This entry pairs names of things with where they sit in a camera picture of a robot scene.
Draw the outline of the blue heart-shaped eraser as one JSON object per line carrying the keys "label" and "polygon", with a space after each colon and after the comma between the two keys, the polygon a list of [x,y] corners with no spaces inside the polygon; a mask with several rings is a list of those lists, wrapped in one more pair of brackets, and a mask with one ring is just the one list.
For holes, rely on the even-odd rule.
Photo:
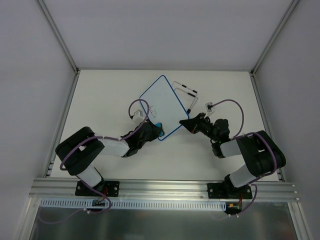
{"label": "blue heart-shaped eraser", "polygon": [[155,124],[155,126],[160,129],[159,137],[162,137],[165,134],[163,124],[161,122],[158,122]]}

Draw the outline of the blue-framed whiteboard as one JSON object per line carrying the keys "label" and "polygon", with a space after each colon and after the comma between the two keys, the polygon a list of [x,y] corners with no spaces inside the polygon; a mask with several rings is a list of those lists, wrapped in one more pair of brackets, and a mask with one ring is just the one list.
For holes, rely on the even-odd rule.
{"label": "blue-framed whiteboard", "polygon": [[140,104],[153,124],[161,123],[164,134],[158,137],[164,141],[182,125],[181,120],[189,119],[187,109],[174,91],[165,75],[156,79],[140,96]]}

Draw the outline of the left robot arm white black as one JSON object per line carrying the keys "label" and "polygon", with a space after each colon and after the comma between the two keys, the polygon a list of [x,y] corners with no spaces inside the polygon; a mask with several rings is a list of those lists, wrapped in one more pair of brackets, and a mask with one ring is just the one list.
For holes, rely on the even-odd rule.
{"label": "left robot arm white black", "polygon": [[153,124],[150,120],[121,136],[120,141],[96,136],[90,127],[85,126],[61,142],[55,153],[61,160],[61,168],[80,179],[92,195],[98,196],[106,190],[102,175],[93,166],[98,155],[128,158],[135,155],[145,143],[163,135],[162,123]]}

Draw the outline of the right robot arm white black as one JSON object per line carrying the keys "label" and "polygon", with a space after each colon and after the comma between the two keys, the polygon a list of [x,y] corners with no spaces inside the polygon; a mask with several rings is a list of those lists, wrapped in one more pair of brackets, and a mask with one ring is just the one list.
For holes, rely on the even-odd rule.
{"label": "right robot arm white black", "polygon": [[243,166],[208,191],[210,198],[236,198],[249,184],[272,175],[287,163],[285,155],[264,130],[230,138],[228,120],[220,118],[212,123],[205,113],[179,123],[192,134],[202,133],[208,137],[216,157],[242,156],[244,160]]}

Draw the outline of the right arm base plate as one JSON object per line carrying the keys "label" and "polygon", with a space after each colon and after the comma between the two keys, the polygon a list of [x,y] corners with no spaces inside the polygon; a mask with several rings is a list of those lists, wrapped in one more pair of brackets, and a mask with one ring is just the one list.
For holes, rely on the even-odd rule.
{"label": "right arm base plate", "polygon": [[226,187],[222,183],[208,183],[207,194],[209,199],[244,199],[253,198],[251,187],[248,185],[235,188]]}

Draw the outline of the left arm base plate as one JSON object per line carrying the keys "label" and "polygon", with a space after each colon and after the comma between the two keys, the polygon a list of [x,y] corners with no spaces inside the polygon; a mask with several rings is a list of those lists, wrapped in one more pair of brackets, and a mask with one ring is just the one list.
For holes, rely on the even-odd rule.
{"label": "left arm base plate", "polygon": [[104,194],[107,197],[118,197],[120,190],[119,181],[102,180],[94,187],[88,187],[81,180],[77,182],[75,195],[80,197],[101,197]]}

